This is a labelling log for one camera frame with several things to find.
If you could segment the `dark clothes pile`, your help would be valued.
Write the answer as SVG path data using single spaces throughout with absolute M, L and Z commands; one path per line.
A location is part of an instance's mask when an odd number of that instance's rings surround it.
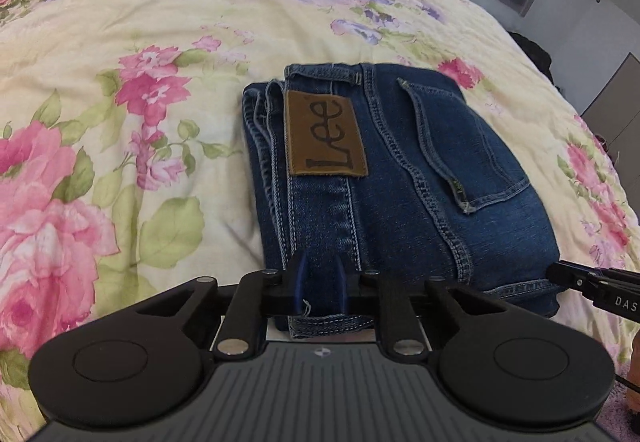
M 551 72 L 552 58 L 551 55 L 544 50 L 538 43 L 518 32 L 509 32 L 509 36 L 521 48 L 525 55 L 534 63 L 538 69 L 549 81 L 554 84 Z

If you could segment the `grey bedside cabinet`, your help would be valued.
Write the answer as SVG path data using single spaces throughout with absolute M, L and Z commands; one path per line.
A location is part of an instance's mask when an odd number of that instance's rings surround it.
M 611 152 L 638 154 L 639 104 L 639 60 L 628 53 L 582 119 Z

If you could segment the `blue denim jeans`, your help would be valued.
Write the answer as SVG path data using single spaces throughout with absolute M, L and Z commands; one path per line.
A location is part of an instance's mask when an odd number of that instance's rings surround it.
M 543 316 L 560 258 L 544 204 L 491 126 L 440 72 L 399 64 L 293 64 L 247 86 L 241 115 L 262 249 L 297 273 L 298 339 L 358 332 L 349 273 L 468 285 Z

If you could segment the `floral yellow bed quilt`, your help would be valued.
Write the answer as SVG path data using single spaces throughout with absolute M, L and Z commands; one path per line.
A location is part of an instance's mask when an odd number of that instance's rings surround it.
M 1 0 L 1 436 L 55 335 L 262 265 L 242 90 L 293 63 L 451 77 L 521 162 L 563 258 L 636 270 L 638 219 L 585 121 L 468 0 Z

